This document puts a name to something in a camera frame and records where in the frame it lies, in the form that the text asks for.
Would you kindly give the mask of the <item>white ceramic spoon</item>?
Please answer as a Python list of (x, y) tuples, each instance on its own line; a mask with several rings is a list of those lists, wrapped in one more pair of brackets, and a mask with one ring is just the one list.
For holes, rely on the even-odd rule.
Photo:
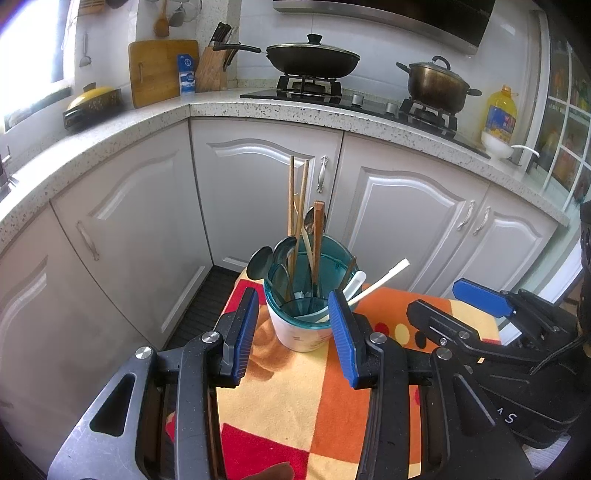
[(342, 294), (344, 294), (347, 300), (352, 299), (353, 296), (356, 295), (356, 292), (358, 292), (361, 289), (366, 279), (367, 274), (363, 270), (356, 271), (356, 273), (353, 274), (352, 279), (349, 280), (345, 288), (342, 289)]

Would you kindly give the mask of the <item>brown wooden chopstick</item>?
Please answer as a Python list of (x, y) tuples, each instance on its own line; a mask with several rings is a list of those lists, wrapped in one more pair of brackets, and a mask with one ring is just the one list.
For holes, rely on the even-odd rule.
[(304, 170), (303, 170), (303, 179), (301, 179), (301, 190), (300, 195), (298, 195), (298, 204), (297, 204), (297, 224), (295, 225), (295, 246), (293, 251), (293, 265), (291, 265), (291, 277), (294, 279), (294, 275), (297, 273), (297, 254), (298, 254), (298, 246), (300, 246), (300, 238), (301, 238), (301, 227), (304, 225), (304, 214), (305, 214), (305, 197), (307, 196), (307, 186), (308, 186), (308, 167), (310, 166), (310, 160), (304, 160)]
[[(290, 156), (287, 182), (287, 236), (294, 236), (294, 156)], [(291, 276), (291, 253), (287, 254), (287, 273)]]

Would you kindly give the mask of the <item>pale thin wooden chopstick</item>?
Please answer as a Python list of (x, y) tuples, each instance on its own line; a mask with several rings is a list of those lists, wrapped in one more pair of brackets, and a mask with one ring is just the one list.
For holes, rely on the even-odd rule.
[(304, 226), (301, 227), (301, 238), (304, 240), (304, 248), (308, 256), (308, 265), (310, 266), (311, 273), (314, 274), (314, 252), (312, 251), (310, 237)]

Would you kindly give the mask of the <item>reddish brown chopstick pair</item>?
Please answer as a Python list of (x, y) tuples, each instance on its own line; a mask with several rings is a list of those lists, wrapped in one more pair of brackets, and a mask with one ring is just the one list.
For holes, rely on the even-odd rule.
[(322, 235), (325, 225), (325, 203), (315, 201), (312, 211), (312, 267), (311, 267), (311, 287), (315, 297), (320, 296), (320, 287), (318, 287), (318, 277), (320, 276), (320, 263), (322, 252)]

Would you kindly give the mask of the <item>teal rimmed utensil holder cup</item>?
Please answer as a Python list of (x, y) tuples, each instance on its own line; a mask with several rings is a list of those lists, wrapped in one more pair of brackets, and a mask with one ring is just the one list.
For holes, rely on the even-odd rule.
[(320, 296), (315, 297), (311, 287), (311, 269), (304, 245), (298, 247), (297, 273), (290, 276), (294, 298), (287, 300), (287, 277), (280, 265), (271, 262), (269, 277), (286, 300), (281, 304), (269, 284), (263, 280), (266, 306), (274, 332), (280, 343), (295, 352), (311, 352), (318, 349), (332, 336), (329, 323), (329, 294), (338, 289), (342, 276), (348, 269), (353, 254), (342, 243), (329, 236), (322, 237), (322, 252), (318, 287)]

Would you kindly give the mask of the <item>orange yellow red towel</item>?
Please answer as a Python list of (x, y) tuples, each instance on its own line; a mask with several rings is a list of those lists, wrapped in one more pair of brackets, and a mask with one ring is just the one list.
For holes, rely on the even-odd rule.
[[(259, 292), (259, 319), (249, 366), (238, 388), (218, 389), (221, 444), (228, 479), (245, 479), (290, 463), (294, 479), (355, 479), (369, 411), (369, 390), (353, 390), (342, 376), (332, 339), (318, 350), (297, 353), (280, 343), (263, 299), (262, 281), (240, 273), (222, 313), (235, 311), (245, 288)], [(356, 313), (377, 332), (419, 350), (418, 330), (407, 319), (408, 304), (423, 299), (476, 329), (482, 340), (500, 344), (492, 316), (468, 304), (382, 287)], [(409, 478), (421, 472), (418, 387), (409, 387)]]

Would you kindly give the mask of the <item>small steel spoon on towel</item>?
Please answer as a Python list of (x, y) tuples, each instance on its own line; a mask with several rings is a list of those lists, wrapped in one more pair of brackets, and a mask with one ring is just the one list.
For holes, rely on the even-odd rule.
[[(315, 207), (311, 206), (311, 208), (308, 209), (308, 212), (304, 217), (304, 230), (310, 236), (314, 234), (314, 219)], [(325, 227), (327, 227), (327, 212), (325, 212), (325, 208), (322, 208), (322, 233), (325, 233)]]

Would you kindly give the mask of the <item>glass pane cabinet door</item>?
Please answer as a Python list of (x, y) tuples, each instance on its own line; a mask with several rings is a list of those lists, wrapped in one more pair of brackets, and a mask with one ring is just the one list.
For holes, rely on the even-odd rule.
[(590, 189), (590, 71), (546, 13), (534, 17), (537, 90), (520, 169), (525, 183), (566, 211)]

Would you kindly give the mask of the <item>white bowl with ladle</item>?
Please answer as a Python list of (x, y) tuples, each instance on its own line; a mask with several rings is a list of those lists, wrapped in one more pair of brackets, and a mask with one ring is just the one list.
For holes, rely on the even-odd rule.
[(515, 149), (528, 151), (535, 157), (540, 157), (539, 152), (533, 148), (526, 145), (509, 145), (486, 131), (481, 132), (481, 143), (491, 159), (507, 160), (513, 155)]

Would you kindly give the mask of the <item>yellow cooking oil bottle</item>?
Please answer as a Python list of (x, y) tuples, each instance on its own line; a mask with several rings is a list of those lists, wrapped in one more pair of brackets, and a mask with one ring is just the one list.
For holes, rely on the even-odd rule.
[(517, 106), (512, 89), (504, 85), (487, 100), (483, 131), (509, 144), (517, 121)]

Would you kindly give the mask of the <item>bronze stock pot with lid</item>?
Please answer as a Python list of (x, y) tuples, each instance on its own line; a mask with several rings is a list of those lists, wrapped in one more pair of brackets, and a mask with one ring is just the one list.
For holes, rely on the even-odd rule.
[(451, 63), (436, 55), (430, 62), (396, 66), (408, 74), (408, 91), (414, 101), (450, 115), (461, 112), (468, 96), (479, 97), (482, 91), (470, 85), (452, 70)]

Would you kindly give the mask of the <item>black glass gas stove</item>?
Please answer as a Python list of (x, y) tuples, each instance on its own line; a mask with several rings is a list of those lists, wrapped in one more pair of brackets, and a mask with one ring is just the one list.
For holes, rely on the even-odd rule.
[(245, 99), (266, 99), (332, 106), (376, 116), (428, 132), (449, 140), (489, 160), (490, 156), (475, 142), (458, 132), (458, 118), (444, 110), (406, 98), (402, 104), (375, 101), (362, 93), (344, 93), (336, 79), (283, 75), (276, 87), (240, 95)]

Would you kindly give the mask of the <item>wooden knife block with knives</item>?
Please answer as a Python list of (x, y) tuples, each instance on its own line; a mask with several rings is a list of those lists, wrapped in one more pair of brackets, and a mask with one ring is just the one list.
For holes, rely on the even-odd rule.
[(217, 24), (195, 71), (197, 93), (222, 91), (228, 87), (226, 68), (228, 68), (228, 58), (231, 53), (231, 49), (228, 48), (231, 31), (231, 25), (223, 22)]

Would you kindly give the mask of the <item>yellow lidded black casserole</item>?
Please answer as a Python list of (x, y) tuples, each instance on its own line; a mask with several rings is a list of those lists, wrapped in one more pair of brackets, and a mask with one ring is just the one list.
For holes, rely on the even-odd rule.
[(83, 87), (82, 93), (62, 113), (63, 125), (68, 132), (80, 131), (120, 113), (123, 107), (120, 88), (98, 87), (92, 82)]

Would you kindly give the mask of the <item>wooden cutting board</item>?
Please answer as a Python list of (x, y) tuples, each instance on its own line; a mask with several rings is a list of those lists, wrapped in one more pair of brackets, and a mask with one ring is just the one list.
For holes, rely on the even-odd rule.
[(135, 109), (179, 96), (177, 56), (198, 62), (197, 40), (144, 40), (128, 45), (129, 77)]

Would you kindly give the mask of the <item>black lidded wok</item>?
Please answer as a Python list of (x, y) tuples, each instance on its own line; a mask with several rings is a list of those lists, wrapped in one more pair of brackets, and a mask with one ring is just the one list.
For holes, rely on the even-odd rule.
[(283, 74), (329, 80), (348, 76), (361, 59), (349, 50), (322, 44), (322, 35), (313, 33), (304, 43), (267, 46), (266, 58)]

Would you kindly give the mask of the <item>blue white salt bag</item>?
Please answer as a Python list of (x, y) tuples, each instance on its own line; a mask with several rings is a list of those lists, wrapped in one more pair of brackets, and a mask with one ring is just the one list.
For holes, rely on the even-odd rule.
[(195, 92), (195, 65), (194, 59), (190, 54), (177, 55), (177, 71), (179, 94), (181, 96)]

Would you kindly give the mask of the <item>hanging wooden spatula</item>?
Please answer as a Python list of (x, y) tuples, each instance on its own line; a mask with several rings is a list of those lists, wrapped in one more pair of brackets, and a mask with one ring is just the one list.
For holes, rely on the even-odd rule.
[(166, 38), (169, 36), (169, 24), (166, 10), (167, 0), (162, 0), (158, 17), (153, 24), (153, 33), (157, 38)]

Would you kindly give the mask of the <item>hanging steel ladle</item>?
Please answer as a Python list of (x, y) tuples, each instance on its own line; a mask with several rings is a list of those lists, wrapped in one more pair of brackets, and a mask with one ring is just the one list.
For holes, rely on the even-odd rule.
[(183, 25), (186, 16), (184, 8), (185, 1), (178, 1), (178, 6), (170, 15), (168, 25), (173, 28), (177, 28)]

